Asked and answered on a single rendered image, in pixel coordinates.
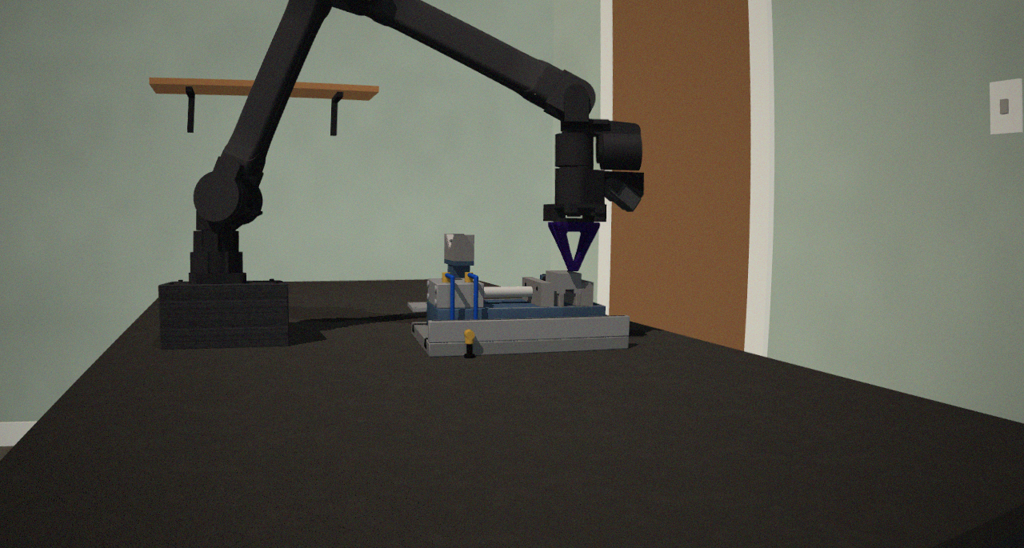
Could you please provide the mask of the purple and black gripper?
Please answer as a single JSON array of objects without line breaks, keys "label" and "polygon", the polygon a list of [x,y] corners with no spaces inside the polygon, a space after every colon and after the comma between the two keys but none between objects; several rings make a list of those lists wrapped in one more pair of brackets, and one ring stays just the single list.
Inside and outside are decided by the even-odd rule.
[{"label": "purple and black gripper", "polygon": [[[551,221],[548,222],[548,227],[568,271],[579,271],[586,251],[599,230],[600,222],[606,222],[606,204],[582,204],[582,170],[593,169],[593,166],[555,168],[555,204],[542,205],[542,220]],[[566,215],[567,217],[582,215],[582,218],[566,218]],[[567,231],[581,231],[574,260],[568,246]]]}]

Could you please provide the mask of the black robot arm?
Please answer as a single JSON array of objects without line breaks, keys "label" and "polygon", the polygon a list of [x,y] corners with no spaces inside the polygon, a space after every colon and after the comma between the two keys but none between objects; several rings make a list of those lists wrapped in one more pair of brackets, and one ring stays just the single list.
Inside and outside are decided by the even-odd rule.
[{"label": "black robot arm", "polygon": [[332,7],[394,28],[560,119],[562,133],[555,134],[555,166],[594,166],[596,137],[597,164],[601,170],[614,171],[582,170],[582,204],[605,204],[606,198],[625,211],[635,211],[644,195],[644,173],[622,171],[641,168],[640,126],[589,118],[596,99],[589,82],[422,0],[289,0],[233,136],[214,170],[195,185],[189,283],[246,283],[234,230],[262,215],[259,185],[267,152],[286,101]]}]

